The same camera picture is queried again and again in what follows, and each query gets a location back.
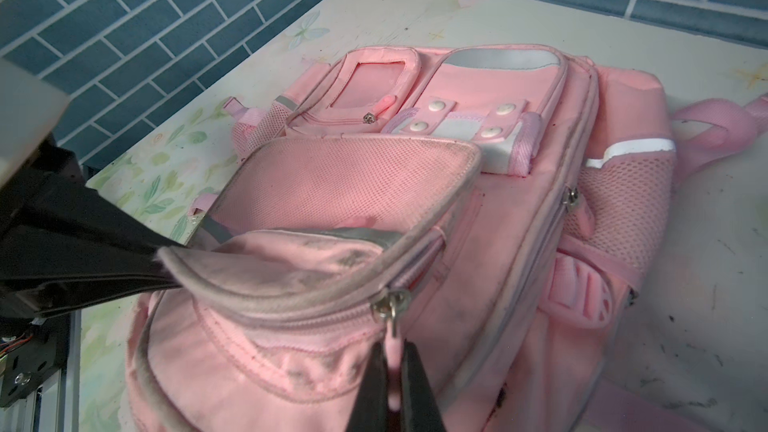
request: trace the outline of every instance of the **pink mesh pocket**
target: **pink mesh pocket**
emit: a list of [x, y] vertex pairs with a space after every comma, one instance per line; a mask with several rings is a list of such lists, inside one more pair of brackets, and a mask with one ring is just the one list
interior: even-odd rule
[[603, 168], [582, 168], [578, 187], [594, 213], [594, 234], [582, 237], [574, 215], [566, 217], [565, 233], [644, 274], [664, 236], [674, 158], [674, 152], [628, 154]]

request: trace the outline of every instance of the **floral pattern tabletop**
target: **floral pattern tabletop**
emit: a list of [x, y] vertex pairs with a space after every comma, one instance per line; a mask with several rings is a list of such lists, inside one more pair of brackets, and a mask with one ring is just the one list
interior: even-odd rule
[[[589, 34], [579, 24], [589, 24]], [[622, 41], [632, 34], [646, 41], [661, 36], [659, 44], [667, 50], [652, 57], [629, 50]], [[692, 66], [682, 63], [680, 50], [687, 47], [689, 55], [704, 56], [713, 42], [728, 48], [729, 59], [719, 69], [704, 68], [692, 80]], [[746, 47], [535, 0], [323, 0], [88, 186], [152, 230], [185, 243], [199, 221], [187, 217], [189, 205], [201, 193], [219, 192], [237, 168], [230, 142], [234, 121], [222, 110], [226, 99], [235, 96], [246, 106], [268, 107], [313, 62], [333, 62], [351, 49], [383, 43], [547, 43], [589, 54], [595, 62], [654, 72], [667, 90], [674, 83], [673, 106], [701, 98], [701, 83], [707, 84], [706, 96], [751, 100], [758, 91], [746, 86], [744, 71], [762, 66], [760, 54]], [[738, 64], [738, 70], [729, 72], [729, 64]], [[134, 301], [125, 298], [83, 311], [80, 432], [135, 430], [123, 379], [124, 340]]]

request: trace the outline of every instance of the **pink mesh lining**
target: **pink mesh lining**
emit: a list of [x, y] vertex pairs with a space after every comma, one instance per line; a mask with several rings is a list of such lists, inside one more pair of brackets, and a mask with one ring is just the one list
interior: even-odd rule
[[272, 102], [270, 111], [264, 115], [258, 125], [235, 123], [232, 126], [232, 143], [237, 157], [242, 161], [254, 150], [277, 137], [290, 114], [291, 110], [288, 107], [279, 102]]
[[644, 274], [664, 236], [673, 170], [673, 152], [632, 154], [603, 168], [582, 168], [578, 187], [594, 212], [595, 232], [581, 237], [577, 218], [568, 215], [565, 233]]
[[359, 216], [406, 233], [442, 207], [479, 150], [450, 139], [277, 139], [246, 160], [209, 211], [233, 234], [333, 228]]

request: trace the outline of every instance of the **pink backpack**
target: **pink backpack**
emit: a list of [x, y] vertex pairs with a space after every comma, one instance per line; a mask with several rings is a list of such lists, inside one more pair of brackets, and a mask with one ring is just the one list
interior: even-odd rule
[[[664, 234], [676, 148], [654, 76], [546, 46], [378, 46], [269, 110], [225, 109], [243, 164], [193, 205], [194, 246], [158, 253], [183, 288], [135, 313], [140, 430], [344, 430], [382, 341], [401, 407], [404, 339], [451, 432], [577, 423]], [[718, 127], [677, 176], [754, 140], [768, 102], [749, 111], [678, 112]]]

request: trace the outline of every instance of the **metal rivet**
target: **metal rivet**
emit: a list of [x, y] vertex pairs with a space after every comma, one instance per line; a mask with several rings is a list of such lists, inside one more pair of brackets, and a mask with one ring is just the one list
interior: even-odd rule
[[435, 100], [429, 104], [429, 110], [437, 112], [446, 108], [446, 103], [442, 100]]
[[515, 109], [517, 109], [517, 106], [515, 104], [513, 104], [513, 103], [505, 103], [505, 104], [501, 104], [496, 109], [496, 113], [499, 114], [500, 116], [505, 116], [505, 115], [507, 115], [508, 113], [510, 113], [511, 111], [513, 111]]
[[486, 130], [480, 132], [480, 137], [485, 137], [487, 139], [489, 137], [495, 137], [500, 133], [502, 133], [501, 127], [489, 127]]
[[19, 375], [16, 376], [16, 379], [13, 380], [13, 383], [16, 385], [26, 385], [26, 384], [29, 384], [30, 379], [32, 379], [32, 376], [30, 374], [21, 372]]
[[429, 127], [429, 124], [427, 122], [414, 122], [411, 124], [411, 130], [414, 132], [420, 132], [422, 130], [425, 130], [427, 127]]

